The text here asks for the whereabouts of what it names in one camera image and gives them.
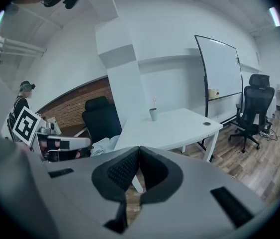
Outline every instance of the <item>gray panel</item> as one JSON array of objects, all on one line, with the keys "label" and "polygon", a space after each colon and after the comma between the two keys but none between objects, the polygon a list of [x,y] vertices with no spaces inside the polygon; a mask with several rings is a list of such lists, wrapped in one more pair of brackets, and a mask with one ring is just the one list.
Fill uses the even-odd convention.
[{"label": "gray panel", "polygon": [[242,183],[210,163],[169,151],[148,148],[183,170],[184,180],[167,201],[143,205],[125,232],[128,236],[163,238],[217,238],[235,230],[210,190],[226,187],[252,214],[265,205]]},{"label": "gray panel", "polygon": [[57,188],[85,215],[100,224],[115,219],[119,203],[104,199],[92,183],[94,169],[131,148],[106,153],[100,156],[63,162],[45,163],[48,171],[72,168],[73,173],[53,178]]},{"label": "gray panel", "polygon": [[[123,151],[112,156],[108,155],[102,160],[110,160],[121,153]],[[93,157],[42,164],[40,158],[32,152],[27,153],[27,156],[37,188],[57,225],[61,238],[120,238],[117,233],[103,227],[105,217],[107,220],[115,217],[118,204],[104,200],[95,192],[96,189],[88,179],[88,174],[91,175],[94,167],[103,162],[100,158],[96,159],[96,162],[92,161]],[[66,167],[72,167],[77,172],[77,176],[72,177],[74,173],[71,173],[51,179],[47,173],[48,170]],[[76,189],[81,190],[82,193],[77,193]],[[93,199],[87,196],[88,192],[94,196]]]}]

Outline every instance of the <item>whiteboard stand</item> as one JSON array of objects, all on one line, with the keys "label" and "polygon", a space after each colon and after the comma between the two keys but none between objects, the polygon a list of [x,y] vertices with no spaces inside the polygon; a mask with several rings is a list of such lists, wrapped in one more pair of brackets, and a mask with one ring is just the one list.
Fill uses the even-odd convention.
[{"label": "whiteboard stand", "polygon": [[[230,46],[229,44],[205,37],[205,36],[200,36],[200,35],[195,35],[195,39],[200,51],[200,55],[203,61],[203,66],[204,66],[204,71],[205,71],[205,76],[204,76],[204,85],[205,85],[205,117],[208,117],[208,102],[210,101],[214,101],[220,98],[225,98],[225,97],[229,97],[229,96],[233,96],[233,95],[237,95],[237,94],[242,94],[241,96],[241,107],[243,106],[243,98],[244,98],[244,86],[243,86],[243,77],[241,75],[241,67],[240,67],[240,61],[239,61],[239,57],[238,57],[238,53],[235,47]],[[226,90],[224,96],[215,98],[215,99],[209,99],[209,95],[208,95],[208,78],[207,78],[207,66],[208,69],[212,69],[213,71],[215,70],[216,73],[218,73],[218,66],[222,66],[223,68],[226,69],[226,73],[231,73],[232,75],[234,75],[234,79],[235,81],[233,81],[234,83],[234,87],[232,90]],[[212,82],[214,81],[219,81],[216,76],[212,77]],[[235,118],[236,115],[224,120],[221,122],[221,124],[226,123],[230,120],[232,120],[233,118]],[[205,146],[205,139],[202,140],[202,142],[197,142],[204,150],[206,150],[206,146]]]}]

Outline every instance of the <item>mesh office chair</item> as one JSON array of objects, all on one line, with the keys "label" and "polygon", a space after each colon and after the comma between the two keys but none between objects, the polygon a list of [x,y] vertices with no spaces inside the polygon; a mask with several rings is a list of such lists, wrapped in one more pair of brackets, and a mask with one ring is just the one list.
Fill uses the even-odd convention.
[{"label": "mesh office chair", "polygon": [[[245,153],[246,141],[250,139],[257,144],[257,149],[260,148],[259,143],[253,138],[253,135],[262,131],[266,124],[266,113],[271,101],[275,95],[275,89],[269,85],[269,76],[261,74],[253,74],[249,79],[250,86],[244,89],[245,108],[241,115],[241,107],[237,107],[237,123],[239,133],[232,134],[231,137],[243,136],[244,147],[242,152]],[[259,115],[258,124],[254,124],[256,115]]]},{"label": "mesh office chair", "polygon": [[82,119],[86,124],[92,143],[104,138],[112,138],[122,132],[120,120],[114,104],[109,104],[105,96],[87,100]]}]

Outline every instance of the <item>black rubber pad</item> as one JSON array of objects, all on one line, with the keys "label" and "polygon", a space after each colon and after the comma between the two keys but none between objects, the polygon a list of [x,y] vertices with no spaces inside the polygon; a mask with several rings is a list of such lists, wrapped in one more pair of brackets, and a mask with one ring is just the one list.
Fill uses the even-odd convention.
[{"label": "black rubber pad", "polygon": [[235,227],[242,226],[254,217],[225,187],[210,192]]},{"label": "black rubber pad", "polygon": [[73,172],[73,169],[65,168],[65,169],[62,169],[62,170],[49,172],[49,175],[50,175],[51,178],[56,178],[56,177],[59,177],[59,176],[63,176],[63,175],[72,173],[72,172]]}]

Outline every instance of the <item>cup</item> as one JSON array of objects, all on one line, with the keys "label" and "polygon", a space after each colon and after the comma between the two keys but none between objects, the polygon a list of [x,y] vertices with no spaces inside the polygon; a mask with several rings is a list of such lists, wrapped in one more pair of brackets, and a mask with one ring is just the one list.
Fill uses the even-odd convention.
[{"label": "cup", "polygon": [[152,121],[157,121],[158,120],[158,112],[156,108],[152,108],[149,110],[150,111],[150,115],[151,115],[151,119]]}]

